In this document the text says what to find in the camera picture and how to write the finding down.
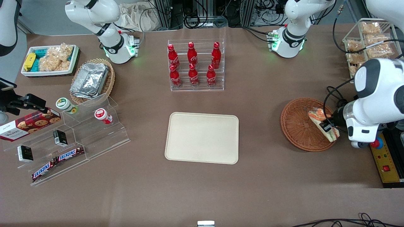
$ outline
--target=yellow control panel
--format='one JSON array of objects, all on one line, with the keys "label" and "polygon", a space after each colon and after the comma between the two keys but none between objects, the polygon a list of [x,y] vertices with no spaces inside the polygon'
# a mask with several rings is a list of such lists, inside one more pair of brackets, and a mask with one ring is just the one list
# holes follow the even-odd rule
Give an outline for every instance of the yellow control panel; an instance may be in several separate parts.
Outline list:
[{"label": "yellow control panel", "polygon": [[391,159],[389,148],[386,145],[386,140],[384,140],[383,134],[380,134],[379,137],[383,141],[383,147],[377,149],[371,146],[370,148],[372,149],[373,158],[375,159],[381,181],[383,183],[400,182],[396,166]]}]

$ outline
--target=red switch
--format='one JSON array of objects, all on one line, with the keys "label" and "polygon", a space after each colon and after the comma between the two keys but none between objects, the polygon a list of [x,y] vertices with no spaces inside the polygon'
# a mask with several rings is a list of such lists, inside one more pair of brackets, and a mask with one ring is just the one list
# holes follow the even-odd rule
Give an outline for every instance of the red switch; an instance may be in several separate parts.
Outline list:
[{"label": "red switch", "polygon": [[383,171],[384,171],[384,172],[390,171],[390,167],[389,167],[389,166],[383,166]]}]

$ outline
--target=red button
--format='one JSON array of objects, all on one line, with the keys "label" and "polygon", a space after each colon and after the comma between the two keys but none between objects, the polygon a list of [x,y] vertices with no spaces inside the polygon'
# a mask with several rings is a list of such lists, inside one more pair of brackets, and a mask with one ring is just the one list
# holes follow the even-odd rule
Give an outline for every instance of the red button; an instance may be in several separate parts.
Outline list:
[{"label": "red button", "polygon": [[370,145],[372,146],[372,147],[375,147],[375,148],[377,148],[377,147],[379,147],[380,146],[380,142],[379,142],[379,140],[378,139],[376,139],[373,143],[370,143]]},{"label": "red button", "polygon": [[383,171],[384,171],[384,172],[390,171],[390,167],[389,167],[389,166],[383,166]]}]

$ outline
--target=aluminum foil container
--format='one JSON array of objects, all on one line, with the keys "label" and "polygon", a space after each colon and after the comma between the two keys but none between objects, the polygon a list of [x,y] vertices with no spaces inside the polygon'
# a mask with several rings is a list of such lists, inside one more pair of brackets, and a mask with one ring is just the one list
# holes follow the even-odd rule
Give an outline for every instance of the aluminum foil container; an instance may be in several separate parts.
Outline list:
[{"label": "aluminum foil container", "polygon": [[102,91],[108,67],[102,63],[86,63],[77,74],[70,92],[81,98],[91,99]]}]

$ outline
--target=white bottle with green lid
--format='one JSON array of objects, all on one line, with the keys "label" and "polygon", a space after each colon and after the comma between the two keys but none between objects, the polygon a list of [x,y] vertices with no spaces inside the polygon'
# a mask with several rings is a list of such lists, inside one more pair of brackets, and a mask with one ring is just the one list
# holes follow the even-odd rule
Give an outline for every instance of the white bottle with green lid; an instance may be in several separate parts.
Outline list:
[{"label": "white bottle with green lid", "polygon": [[77,106],[73,105],[67,98],[60,98],[56,101],[56,107],[67,112],[68,114],[77,113]]}]

